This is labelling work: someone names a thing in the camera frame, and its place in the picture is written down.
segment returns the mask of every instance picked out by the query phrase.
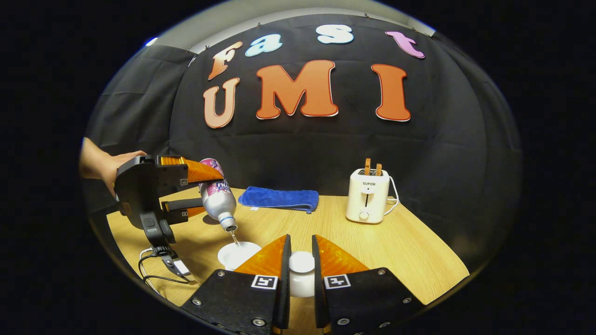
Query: white cup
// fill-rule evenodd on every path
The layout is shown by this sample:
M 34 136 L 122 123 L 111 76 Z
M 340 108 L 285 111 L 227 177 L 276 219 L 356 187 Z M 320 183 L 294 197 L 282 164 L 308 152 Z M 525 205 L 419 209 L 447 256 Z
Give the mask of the white cup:
M 315 258 L 310 252 L 293 252 L 290 256 L 290 296 L 315 295 Z
M 235 243 L 230 243 L 219 249 L 218 260 L 226 270 L 235 271 L 260 249 L 261 247 L 252 242 L 240 242 L 240 247 Z

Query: white letter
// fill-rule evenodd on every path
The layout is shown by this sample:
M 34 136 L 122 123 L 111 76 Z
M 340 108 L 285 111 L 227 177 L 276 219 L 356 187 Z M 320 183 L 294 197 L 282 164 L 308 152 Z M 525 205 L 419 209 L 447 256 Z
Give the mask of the white letter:
M 252 46 L 246 51 L 246 57 L 252 57 L 261 52 L 271 52 L 279 49 L 282 45 L 282 43 L 280 43 L 280 38 L 280 34 L 271 34 L 255 39 L 250 44 Z
M 337 43 L 344 44 L 354 40 L 354 35 L 351 32 L 352 28 L 345 24 L 324 24 L 316 29 L 317 34 L 324 35 L 319 36 L 317 39 L 321 43 Z

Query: blue towel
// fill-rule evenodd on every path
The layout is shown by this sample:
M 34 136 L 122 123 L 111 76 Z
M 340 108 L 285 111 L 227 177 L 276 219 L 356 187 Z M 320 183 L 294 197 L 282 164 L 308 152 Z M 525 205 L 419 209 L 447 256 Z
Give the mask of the blue towel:
M 250 207 L 287 208 L 310 214 L 319 203 L 317 191 L 275 191 L 249 186 L 238 202 Z

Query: bottle label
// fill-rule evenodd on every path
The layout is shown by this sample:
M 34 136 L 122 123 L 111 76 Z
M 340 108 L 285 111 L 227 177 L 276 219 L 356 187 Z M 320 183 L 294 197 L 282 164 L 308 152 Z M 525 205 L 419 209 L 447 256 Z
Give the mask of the bottle label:
M 219 173 L 221 173 L 222 176 L 225 178 L 224 172 L 222 171 L 221 166 L 219 165 L 218 161 L 216 161 L 215 159 L 205 158 L 204 160 L 200 161 L 199 163 L 205 164 L 207 166 L 211 166 L 212 168 L 219 171 Z M 219 192 L 226 192 L 226 193 L 232 194 L 232 190 L 229 189 L 228 182 L 225 179 L 223 181 L 216 181 L 216 182 L 212 182 L 212 183 L 208 184 L 208 186 L 206 187 L 206 191 L 207 191 L 207 196 L 211 196 L 211 195 L 213 195 L 215 193 L 219 193 Z

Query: wall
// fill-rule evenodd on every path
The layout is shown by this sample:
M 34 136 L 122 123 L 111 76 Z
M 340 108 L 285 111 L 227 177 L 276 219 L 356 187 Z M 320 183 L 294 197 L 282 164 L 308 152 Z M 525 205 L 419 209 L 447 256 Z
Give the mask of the wall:
M 283 18 L 308 14 L 351 14 L 413 27 L 432 36 L 434 29 L 422 22 L 379 2 L 372 0 L 230 0 L 211 7 L 186 19 L 159 36 L 156 45 L 174 46 L 199 53 L 206 45 L 214 45 L 236 35 L 258 22 L 265 24 Z

